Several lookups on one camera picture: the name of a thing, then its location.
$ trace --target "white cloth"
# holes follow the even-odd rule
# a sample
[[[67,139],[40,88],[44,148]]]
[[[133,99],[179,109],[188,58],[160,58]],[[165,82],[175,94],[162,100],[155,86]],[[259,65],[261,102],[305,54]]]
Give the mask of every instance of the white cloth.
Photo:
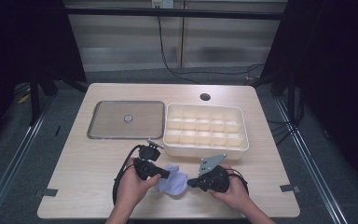
[[[187,189],[188,176],[179,171],[179,166],[168,164],[165,170],[170,171],[168,179],[161,178],[155,189],[171,195],[179,195]]]

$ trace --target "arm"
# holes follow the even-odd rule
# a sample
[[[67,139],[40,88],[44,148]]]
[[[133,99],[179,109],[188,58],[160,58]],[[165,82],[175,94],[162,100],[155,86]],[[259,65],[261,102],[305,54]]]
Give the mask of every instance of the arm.
[[[231,169],[229,165],[221,165],[225,169]],[[275,223],[252,201],[243,187],[242,182],[235,176],[229,178],[229,188],[226,193],[209,190],[216,199],[226,203],[231,208],[242,212],[253,224]]]
[[[147,191],[155,186],[161,175],[155,175],[148,180],[142,180],[133,167],[133,158],[130,158],[126,167],[129,167],[121,178],[117,190],[116,205],[106,224],[125,224],[130,218],[135,206],[144,198]]]

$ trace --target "gray object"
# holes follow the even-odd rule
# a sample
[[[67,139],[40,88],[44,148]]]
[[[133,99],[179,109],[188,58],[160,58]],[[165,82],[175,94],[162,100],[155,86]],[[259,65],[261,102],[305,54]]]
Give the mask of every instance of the gray object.
[[[227,157],[226,154],[201,159],[199,175],[205,175],[211,172],[220,162]]]

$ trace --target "wooden table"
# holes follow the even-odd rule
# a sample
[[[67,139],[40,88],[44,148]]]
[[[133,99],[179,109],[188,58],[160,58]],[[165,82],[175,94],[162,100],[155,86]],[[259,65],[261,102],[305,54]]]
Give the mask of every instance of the wooden table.
[[[208,93],[211,100],[202,101]],[[299,208],[273,141],[255,89],[243,86],[92,84],[79,109],[62,154],[48,184],[55,197],[45,196],[37,214],[42,218],[107,218],[113,208],[112,187],[130,150],[145,140],[93,140],[87,131],[94,107],[100,101],[162,101],[165,105],[197,104],[236,106],[243,111],[249,149],[238,161],[224,161],[242,173],[251,198],[270,217],[296,217]],[[162,145],[162,138],[156,140]],[[189,178],[198,176],[200,159],[168,156],[164,150],[155,164],[179,165]],[[188,188],[180,196],[154,189],[147,192],[131,218],[239,218],[236,211],[201,189]]]

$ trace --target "cable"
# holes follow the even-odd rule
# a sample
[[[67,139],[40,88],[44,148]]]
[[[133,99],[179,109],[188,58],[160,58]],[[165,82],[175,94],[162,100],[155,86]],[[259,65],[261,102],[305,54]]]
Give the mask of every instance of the cable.
[[[227,75],[227,76],[236,76],[236,75],[242,75],[242,74],[248,74],[248,81],[250,79],[250,72],[255,70],[257,67],[259,66],[263,66],[263,63],[256,63],[256,64],[252,64],[250,65],[246,71],[241,71],[241,72],[236,72],[236,73],[224,73],[224,72],[210,72],[210,71],[195,71],[195,72],[177,72],[177,71],[173,71],[167,64],[167,60],[165,57],[165,52],[164,52],[164,45],[162,42],[162,32],[161,32],[161,18],[158,17],[158,33],[159,33],[159,44],[160,44],[160,51],[161,51],[161,58],[162,61],[164,63],[164,66],[168,69],[168,71],[171,72],[171,74],[173,74],[175,77],[181,78],[183,80],[187,80],[196,84],[201,84],[198,81],[186,78],[186,77],[179,77],[178,75],[188,75],[188,74],[217,74],[217,75]]]
[[[287,130],[283,130],[283,131],[281,131],[281,132],[279,132],[279,133],[275,133],[275,134],[273,134],[272,136],[276,137],[276,136],[281,135],[281,134],[283,134],[283,133],[287,133]]]
[[[238,174],[229,174],[228,176],[236,176],[242,182],[243,187],[245,188],[246,192],[249,195],[248,182],[246,182],[246,180],[243,179],[241,174],[239,174],[239,175]]]
[[[297,106],[297,118],[295,119],[294,124],[293,124],[294,128],[289,133],[287,133],[280,141],[278,141],[275,144],[276,146],[279,145],[287,136],[289,136],[289,134],[291,134],[295,130],[297,130],[300,121],[304,117],[304,93],[302,91],[300,92],[299,98],[300,99],[299,99],[298,106]]]
[[[133,164],[129,165],[128,167],[126,167],[126,169],[124,170],[124,173],[126,173],[126,171],[127,171],[128,169],[130,169],[130,167],[134,166],[135,164],[138,164],[138,163],[133,163]]]
[[[260,78],[258,79],[256,82],[252,83],[251,86],[254,87],[254,88],[257,88],[261,85],[264,85],[266,83],[269,83],[271,82],[275,77],[277,77],[281,72],[283,71],[283,69],[279,69],[278,71],[276,72],[273,72],[272,74],[270,74],[269,76],[267,77],[264,77],[264,78]]]
[[[275,121],[275,120],[270,120],[270,119],[267,119],[267,122],[268,123],[276,123],[276,124],[288,124],[289,123],[287,121]]]
[[[121,178],[123,177],[124,173],[127,171],[127,169],[130,168],[130,166],[129,166],[129,167],[127,167],[127,169],[126,169],[127,162],[130,160],[130,157],[131,157],[132,153],[136,150],[136,148],[140,148],[140,147],[141,147],[141,145],[138,145],[138,146],[134,147],[134,148],[130,151],[130,153],[129,153],[129,155],[127,156],[126,160],[124,160],[124,163],[123,163],[123,165],[122,165],[121,168],[120,168],[120,171],[118,171],[117,177],[116,177],[116,179],[115,179],[115,184],[114,184],[113,190],[112,190],[113,204],[116,203],[117,190],[118,190],[118,185],[120,184],[120,180],[121,180]]]
[[[277,128],[273,128],[273,129],[270,129],[270,130],[271,130],[271,132],[274,132],[274,131],[280,130],[281,128],[284,128],[285,126],[287,126],[287,124],[281,124]]]
[[[234,171],[234,172],[236,172],[238,175],[240,175],[241,178],[243,178],[243,176],[241,175],[241,173],[240,173],[238,170],[236,170],[236,169],[229,168],[229,169],[226,169],[226,170]]]

